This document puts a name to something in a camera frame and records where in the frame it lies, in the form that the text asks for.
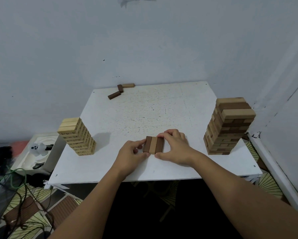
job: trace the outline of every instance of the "finger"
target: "finger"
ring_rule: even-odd
[[[184,135],[184,133],[183,133],[183,132],[180,132],[180,137],[181,137],[183,140],[185,140],[185,139],[186,139],[186,136]]]
[[[131,142],[131,146],[132,146],[133,148],[137,148],[137,147],[139,147],[140,145],[144,144],[145,142],[146,142],[146,138],[143,139],[143,140],[139,140],[139,141],[132,141],[132,142]]]
[[[180,137],[180,133],[178,129],[168,129],[165,132],[169,133],[170,135],[174,136],[175,138]]]
[[[142,162],[144,161],[147,157],[150,156],[150,153],[139,153],[136,155],[136,157]]]
[[[170,141],[171,141],[171,139],[172,139],[172,136],[171,136],[169,133],[166,133],[166,132],[159,133],[159,134],[157,135],[157,137],[166,139],[166,140],[168,141],[169,144],[170,144]]]
[[[170,161],[172,156],[171,156],[171,153],[170,152],[167,152],[167,153],[156,153],[154,155],[156,158],[159,158],[161,160],[165,160],[165,161]]]

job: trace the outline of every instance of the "person's right arm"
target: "person's right arm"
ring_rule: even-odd
[[[194,168],[243,238],[298,238],[298,212],[291,206],[191,148],[178,130],[158,137],[168,141],[171,151],[155,157]]]

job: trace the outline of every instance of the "wooden block tower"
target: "wooden block tower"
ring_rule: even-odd
[[[253,109],[242,97],[217,99],[203,138],[208,154],[230,154],[255,116]]]
[[[57,132],[79,156],[94,154],[96,142],[79,117],[64,119]]]

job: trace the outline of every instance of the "black pants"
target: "black pants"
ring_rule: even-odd
[[[175,210],[162,222],[156,207],[131,183],[122,183],[103,238],[242,238],[202,179],[179,182]]]

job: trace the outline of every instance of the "white table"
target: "white table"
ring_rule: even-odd
[[[215,107],[216,96],[206,81],[125,88],[109,100],[115,88],[95,89],[81,114],[97,142],[94,155],[79,157],[66,145],[48,184],[97,183],[113,164],[127,140],[156,136],[177,128],[191,147],[207,154],[203,136]],[[164,152],[170,150],[165,142]],[[210,155],[216,163],[238,176],[254,180],[262,174],[242,140],[230,155]],[[156,159],[151,155],[126,181],[200,178],[190,167]]]

